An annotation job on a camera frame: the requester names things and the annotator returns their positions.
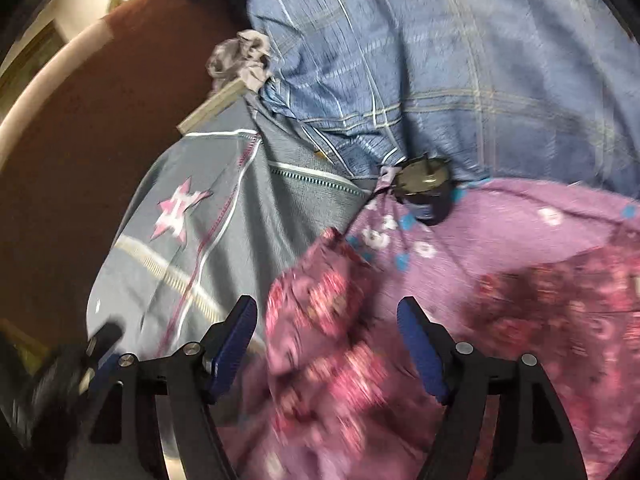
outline pink star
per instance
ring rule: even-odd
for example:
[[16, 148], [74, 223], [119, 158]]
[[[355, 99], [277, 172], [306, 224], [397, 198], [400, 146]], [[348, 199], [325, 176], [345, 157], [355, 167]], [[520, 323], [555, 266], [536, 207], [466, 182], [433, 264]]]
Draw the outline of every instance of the pink star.
[[191, 206], [195, 206], [200, 200], [211, 196], [210, 191], [194, 191], [189, 194], [191, 187], [191, 177], [178, 186], [169, 200], [164, 200], [158, 205], [162, 212], [156, 220], [156, 230], [151, 235], [151, 239], [158, 238], [167, 229], [171, 228], [175, 238], [184, 245], [186, 233], [184, 231], [184, 212]]

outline plaid fabric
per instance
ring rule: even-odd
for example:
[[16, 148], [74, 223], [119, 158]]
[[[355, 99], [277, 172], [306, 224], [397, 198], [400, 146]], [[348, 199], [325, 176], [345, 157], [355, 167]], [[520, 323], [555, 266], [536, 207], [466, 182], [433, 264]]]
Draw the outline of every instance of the plaid fabric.
[[428, 151], [462, 180], [637, 196], [640, 52], [601, 0], [249, 0], [268, 107], [345, 176]]

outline pile of clothes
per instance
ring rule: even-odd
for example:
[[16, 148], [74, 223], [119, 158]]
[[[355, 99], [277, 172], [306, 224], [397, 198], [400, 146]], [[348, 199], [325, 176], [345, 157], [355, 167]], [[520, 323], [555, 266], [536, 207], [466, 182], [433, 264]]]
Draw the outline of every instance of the pile of clothes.
[[[638, 44], [602, 0], [247, 9], [255, 31], [210, 62], [220, 92], [132, 199], [89, 332], [119, 317], [122, 351], [164, 356], [249, 294], [220, 429], [239, 477], [413, 479], [443, 412], [396, 327], [415, 296], [488, 355], [536, 354], [606, 478], [640, 430]], [[222, 106], [225, 86], [250, 90]], [[368, 198], [423, 153], [457, 183], [432, 227]]]

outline blue gripper pad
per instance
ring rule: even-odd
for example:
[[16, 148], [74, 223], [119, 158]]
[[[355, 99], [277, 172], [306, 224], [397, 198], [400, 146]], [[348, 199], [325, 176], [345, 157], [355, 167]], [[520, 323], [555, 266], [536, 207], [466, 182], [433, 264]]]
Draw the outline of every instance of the blue gripper pad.
[[[444, 404], [449, 397], [449, 389], [443, 378], [442, 360], [431, 345], [427, 333], [416, 317], [417, 315], [418, 313], [414, 312], [406, 298], [398, 303], [398, 328], [418, 370], [422, 386], [428, 394]], [[426, 319], [422, 311], [419, 315]]]
[[227, 393], [231, 388], [258, 322], [258, 307], [254, 298], [242, 296], [240, 301], [246, 302], [244, 309], [212, 363], [213, 381], [209, 393], [214, 398]]

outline pink floral cloth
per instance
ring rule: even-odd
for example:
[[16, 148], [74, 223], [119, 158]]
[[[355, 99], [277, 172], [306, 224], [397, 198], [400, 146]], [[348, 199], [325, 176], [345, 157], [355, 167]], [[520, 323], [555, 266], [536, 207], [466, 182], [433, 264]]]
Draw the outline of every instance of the pink floral cloth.
[[[414, 480], [443, 409], [396, 326], [407, 295], [487, 355], [539, 357], [590, 480], [620, 460], [640, 430], [636, 204], [519, 179], [457, 194], [433, 228], [381, 195], [274, 282], [266, 355], [241, 377], [246, 417], [220, 430], [241, 478]], [[474, 479], [490, 451], [483, 431]]]

